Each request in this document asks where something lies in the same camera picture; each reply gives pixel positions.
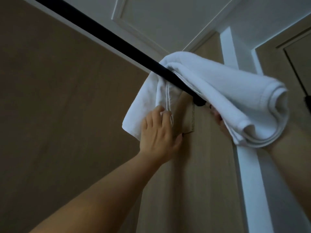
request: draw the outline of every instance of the black bar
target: black bar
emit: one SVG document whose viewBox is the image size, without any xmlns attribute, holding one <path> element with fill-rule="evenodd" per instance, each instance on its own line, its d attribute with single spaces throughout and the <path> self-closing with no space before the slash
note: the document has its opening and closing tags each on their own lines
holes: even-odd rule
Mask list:
<svg viewBox="0 0 311 233">
<path fill-rule="evenodd" d="M 112 46 L 119 52 L 125 54 L 126 56 L 132 58 L 134 61 L 138 62 L 142 66 L 156 73 L 157 75 L 165 78 L 167 81 L 171 82 L 178 88 L 187 92 L 195 101 L 195 104 L 202 106 L 206 103 L 201 97 L 199 97 L 195 92 L 193 92 L 184 82 L 177 77 L 176 74 L 160 65 L 154 59 L 150 58 L 146 54 L 142 53 L 140 50 L 124 41 L 122 38 L 115 35 L 113 32 L 109 31 L 87 15 L 83 14 L 73 6 L 66 3 L 64 0 L 36 0 L 45 7 L 74 23 L 78 27 L 87 31 L 96 38 L 102 40 L 108 45 Z"/>
</svg>

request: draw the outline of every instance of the forearm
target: forearm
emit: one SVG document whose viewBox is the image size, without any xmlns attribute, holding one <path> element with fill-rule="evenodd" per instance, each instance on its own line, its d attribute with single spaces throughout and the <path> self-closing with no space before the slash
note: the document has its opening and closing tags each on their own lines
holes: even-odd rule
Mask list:
<svg viewBox="0 0 311 233">
<path fill-rule="evenodd" d="M 311 137 L 289 124 L 278 141 L 266 150 L 311 219 Z"/>
<path fill-rule="evenodd" d="M 159 168 L 138 154 L 38 225 L 37 232 L 116 232 Z"/>
</svg>

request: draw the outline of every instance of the beige wall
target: beige wall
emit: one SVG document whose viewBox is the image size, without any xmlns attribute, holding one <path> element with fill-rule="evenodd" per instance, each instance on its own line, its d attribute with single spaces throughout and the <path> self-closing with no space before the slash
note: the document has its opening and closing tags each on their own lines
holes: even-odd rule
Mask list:
<svg viewBox="0 0 311 233">
<path fill-rule="evenodd" d="M 23 0 L 0 14 L 0 231 L 28 232 L 138 152 L 121 125 L 147 73 Z"/>
</svg>

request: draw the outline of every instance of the white towel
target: white towel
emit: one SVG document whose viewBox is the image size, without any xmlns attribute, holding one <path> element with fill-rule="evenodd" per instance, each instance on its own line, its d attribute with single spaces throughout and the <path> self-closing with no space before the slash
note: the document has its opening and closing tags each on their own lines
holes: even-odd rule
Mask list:
<svg viewBox="0 0 311 233">
<path fill-rule="evenodd" d="M 288 121 L 287 89 L 267 76 L 232 69 L 189 52 L 167 55 L 160 64 L 220 113 L 236 145 L 264 147 L 276 140 Z M 162 105 L 174 116 L 181 90 L 150 73 L 130 106 L 122 128 L 140 140 L 141 121 Z"/>
</svg>

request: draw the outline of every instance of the hand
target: hand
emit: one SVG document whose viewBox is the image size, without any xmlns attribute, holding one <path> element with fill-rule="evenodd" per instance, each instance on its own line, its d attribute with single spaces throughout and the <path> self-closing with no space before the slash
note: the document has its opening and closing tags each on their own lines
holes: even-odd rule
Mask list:
<svg viewBox="0 0 311 233">
<path fill-rule="evenodd" d="M 150 111 L 142 120 L 142 136 L 140 141 L 140 152 L 158 164 L 169 161 L 176 153 L 182 143 L 182 134 L 173 139 L 172 126 L 170 122 L 170 111 L 164 111 L 163 106 L 157 106 Z"/>
<path fill-rule="evenodd" d="M 214 116 L 216 123 L 219 125 L 220 130 L 229 138 L 232 139 L 220 113 L 215 109 L 214 106 L 210 105 L 211 113 Z"/>
</svg>

